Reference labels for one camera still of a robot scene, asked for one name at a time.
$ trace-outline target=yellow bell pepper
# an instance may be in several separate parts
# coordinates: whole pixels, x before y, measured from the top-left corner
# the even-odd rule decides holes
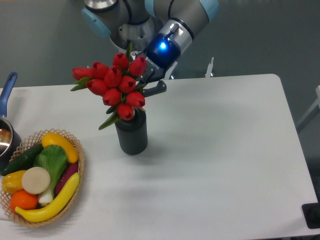
[[[25,172],[26,170],[15,171],[2,178],[2,190],[5,193],[13,195],[16,192],[24,189],[22,187],[21,179]]]

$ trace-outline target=orange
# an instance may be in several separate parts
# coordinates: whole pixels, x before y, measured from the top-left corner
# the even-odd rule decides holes
[[[10,201],[10,208],[12,212],[16,213],[15,208],[19,207],[23,210],[33,210],[37,208],[37,195],[30,194],[25,190],[17,191],[12,195]]]

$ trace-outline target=cucumber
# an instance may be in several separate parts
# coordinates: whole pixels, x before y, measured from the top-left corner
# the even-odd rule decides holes
[[[1,175],[5,176],[20,170],[28,170],[29,168],[32,168],[36,156],[40,154],[43,149],[44,147],[40,143],[23,151],[15,159],[9,162],[8,166],[0,172]]]

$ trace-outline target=blue light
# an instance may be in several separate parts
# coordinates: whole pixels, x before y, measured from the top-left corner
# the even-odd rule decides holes
[[[166,48],[167,48],[167,45],[164,42],[160,43],[161,50],[165,50]]]

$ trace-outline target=purple eggplant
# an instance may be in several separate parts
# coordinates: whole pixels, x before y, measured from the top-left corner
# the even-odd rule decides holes
[[[54,194],[57,196],[61,189],[64,187],[64,185],[66,184],[66,182],[68,181],[68,179],[75,173],[78,172],[78,163],[72,163],[71,165],[69,165],[65,172],[63,173],[62,177],[60,178],[60,180],[58,181],[58,183],[55,185],[55,189],[54,189]]]

